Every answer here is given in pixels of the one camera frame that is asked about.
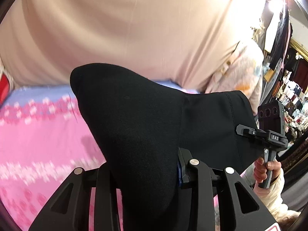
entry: hand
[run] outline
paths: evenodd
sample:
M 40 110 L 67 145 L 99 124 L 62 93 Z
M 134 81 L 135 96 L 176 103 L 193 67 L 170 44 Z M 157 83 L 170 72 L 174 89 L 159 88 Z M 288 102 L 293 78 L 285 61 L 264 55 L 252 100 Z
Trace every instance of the hand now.
M 264 159 L 259 157 L 258 160 L 254 162 L 254 165 L 254 178 L 258 183 L 262 183 L 263 180 L 267 178 L 267 169 L 273 171 L 272 180 L 276 179 L 280 175 L 281 163 L 278 161 L 270 161 L 265 167 Z

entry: black pants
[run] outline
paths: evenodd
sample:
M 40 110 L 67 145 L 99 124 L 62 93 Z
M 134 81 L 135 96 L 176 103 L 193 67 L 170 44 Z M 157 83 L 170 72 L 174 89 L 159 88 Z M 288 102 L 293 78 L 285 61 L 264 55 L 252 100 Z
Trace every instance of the black pants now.
M 191 95 L 99 63 L 74 69 L 70 84 L 122 191 L 125 231 L 185 230 L 177 213 L 190 203 L 177 191 L 178 147 L 238 173 L 262 154 L 235 133 L 238 124 L 256 128 L 240 91 Z

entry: stitching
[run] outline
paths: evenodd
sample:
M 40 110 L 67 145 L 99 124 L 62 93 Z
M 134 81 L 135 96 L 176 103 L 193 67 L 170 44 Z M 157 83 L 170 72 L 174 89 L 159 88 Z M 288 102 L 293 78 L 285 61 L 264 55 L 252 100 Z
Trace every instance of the stitching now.
M 229 101 L 229 105 L 230 105 L 230 110 L 231 110 L 231 114 L 232 114 L 232 122 L 233 122 L 233 127 L 235 129 L 235 123 L 234 123 L 234 112 L 233 112 L 233 107 L 232 107 L 232 104 L 231 104 L 231 99 L 229 97 L 229 95 L 227 93 L 225 93 L 228 101 Z M 238 139 L 236 138 L 236 134 L 235 134 L 235 131 L 234 131 L 234 137 L 235 137 L 235 142 L 236 142 L 236 146 L 237 146 L 237 150 L 238 150 Z M 241 157 L 241 154 L 240 154 L 240 151 L 238 150 L 238 155 L 240 157 L 240 163 L 241 163 L 241 167 L 243 169 L 243 164 L 242 164 L 242 157 Z

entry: gray handle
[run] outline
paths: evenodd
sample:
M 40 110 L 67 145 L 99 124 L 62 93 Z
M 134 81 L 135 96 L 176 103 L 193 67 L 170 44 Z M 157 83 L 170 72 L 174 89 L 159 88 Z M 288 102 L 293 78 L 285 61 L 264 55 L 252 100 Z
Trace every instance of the gray handle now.
M 276 159 L 277 152 L 272 150 L 272 149 L 265 149 L 264 150 L 264 165 L 266 165 L 267 162 L 269 161 L 274 161 Z M 260 188 L 269 188 L 272 176 L 273 176 L 273 171 L 272 170 L 267 170 L 266 171 L 267 178 L 262 182 L 259 183 Z

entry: pink fabric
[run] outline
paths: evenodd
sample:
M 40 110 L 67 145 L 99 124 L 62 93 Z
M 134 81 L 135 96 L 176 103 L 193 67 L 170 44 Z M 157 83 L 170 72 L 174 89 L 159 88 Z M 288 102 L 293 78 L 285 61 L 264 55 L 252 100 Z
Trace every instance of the pink fabric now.
M 74 168 L 89 170 L 104 162 L 76 99 L 0 109 L 0 199 L 23 231 Z M 119 212 L 122 224 L 121 204 Z M 92 199 L 89 230 L 93 213 Z

